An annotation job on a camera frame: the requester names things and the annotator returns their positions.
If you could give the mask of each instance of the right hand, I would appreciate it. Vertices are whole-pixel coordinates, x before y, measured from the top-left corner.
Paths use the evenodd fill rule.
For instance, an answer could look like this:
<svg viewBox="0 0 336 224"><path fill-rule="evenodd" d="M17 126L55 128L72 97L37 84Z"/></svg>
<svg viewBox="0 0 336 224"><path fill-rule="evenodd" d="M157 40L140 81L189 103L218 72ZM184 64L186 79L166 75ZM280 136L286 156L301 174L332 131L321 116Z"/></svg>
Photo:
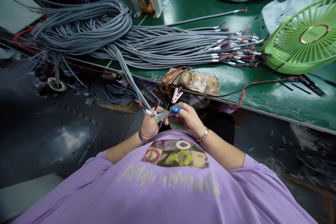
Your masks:
<svg viewBox="0 0 336 224"><path fill-rule="evenodd" d="M196 139L200 139L204 135L206 127L203 125L193 107L183 103L183 108L179 114L176 115L176 118L183 121L186 130Z"/></svg>

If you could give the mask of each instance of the green workbench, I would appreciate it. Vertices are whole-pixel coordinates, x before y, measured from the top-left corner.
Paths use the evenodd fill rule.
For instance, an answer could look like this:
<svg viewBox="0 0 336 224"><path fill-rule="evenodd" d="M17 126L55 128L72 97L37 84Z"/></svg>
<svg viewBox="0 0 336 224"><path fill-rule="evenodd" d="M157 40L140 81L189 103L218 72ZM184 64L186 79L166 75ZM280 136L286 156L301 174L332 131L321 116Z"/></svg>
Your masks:
<svg viewBox="0 0 336 224"><path fill-rule="evenodd" d="M129 0L120 0L131 9L133 8ZM245 3L231 3L222 0L162 0L164 7L159 18L142 14L133 18L134 25L152 26L167 23L174 23L187 19L213 15L236 9L248 9L245 13L218 17L198 22L192 22L178 26L188 29L202 26L217 26L227 19L223 27L230 27L231 31L238 32L252 25L249 32L255 33L260 38L268 35L265 23L261 15L262 8L273 0L252 0ZM77 57L78 60L89 64L101 66L112 70L121 70L117 61L100 60L92 57ZM314 71L316 75L336 82L334 69L336 62L333 62L321 69ZM208 64L195 67L196 72L213 76L215 73L219 77L221 84L219 94L226 94L241 89L246 84L251 83L271 71L267 66L257 66L256 68L238 68L225 64ZM130 68L133 75L150 81L160 82L167 70L140 70ZM284 75L273 73L265 80L281 79ZM277 117L286 121L295 122L311 128L336 134L336 88L309 76L328 95L321 98L311 92L307 94L291 84L288 84L294 91L287 89L279 83L257 84L246 90L243 107L262 114ZM240 100L241 92L226 96L222 102L237 104Z"/></svg>

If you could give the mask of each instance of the cardboard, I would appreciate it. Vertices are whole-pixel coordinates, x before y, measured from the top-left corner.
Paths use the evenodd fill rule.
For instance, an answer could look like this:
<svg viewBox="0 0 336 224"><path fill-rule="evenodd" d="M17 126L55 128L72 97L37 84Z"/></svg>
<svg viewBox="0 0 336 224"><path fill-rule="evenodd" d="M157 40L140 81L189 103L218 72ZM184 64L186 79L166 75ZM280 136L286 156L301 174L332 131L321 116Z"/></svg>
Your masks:
<svg viewBox="0 0 336 224"><path fill-rule="evenodd" d="M115 111L121 111L125 113L137 113L139 110L139 104L136 101L131 101L125 105L122 106L111 106L111 105L105 105L97 103L100 107L109 109L109 110L115 110Z"/></svg>

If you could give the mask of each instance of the pink clothespin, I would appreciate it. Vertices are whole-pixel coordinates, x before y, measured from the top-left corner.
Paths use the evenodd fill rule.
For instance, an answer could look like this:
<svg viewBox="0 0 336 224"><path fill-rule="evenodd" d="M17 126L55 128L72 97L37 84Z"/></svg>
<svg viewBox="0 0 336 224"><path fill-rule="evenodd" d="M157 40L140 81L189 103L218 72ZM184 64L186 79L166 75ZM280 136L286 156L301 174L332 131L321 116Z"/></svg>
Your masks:
<svg viewBox="0 0 336 224"><path fill-rule="evenodd" d="M173 104L175 104L177 100L181 97L181 95L183 94L183 92L179 93L180 90L181 90L181 87L175 88L174 95L171 101Z"/></svg>

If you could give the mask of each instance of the silver bracelet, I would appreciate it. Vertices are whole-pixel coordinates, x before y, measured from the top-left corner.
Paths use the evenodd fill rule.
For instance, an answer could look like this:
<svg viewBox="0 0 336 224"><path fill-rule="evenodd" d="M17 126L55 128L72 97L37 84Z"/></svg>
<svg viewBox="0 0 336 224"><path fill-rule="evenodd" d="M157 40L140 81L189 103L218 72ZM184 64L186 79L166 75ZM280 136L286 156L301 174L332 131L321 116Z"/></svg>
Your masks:
<svg viewBox="0 0 336 224"><path fill-rule="evenodd" d="M149 142L152 141L152 140L148 140L148 139L144 138L144 136L142 135L141 131L139 131L139 138L140 138L140 141L141 141L143 144L148 144Z"/></svg>
<svg viewBox="0 0 336 224"><path fill-rule="evenodd" d="M208 127L205 127L205 133L204 133L204 135L200 139L198 139L198 140L196 139L196 141L197 142L201 142L204 138L207 137L208 132L209 132Z"/></svg>

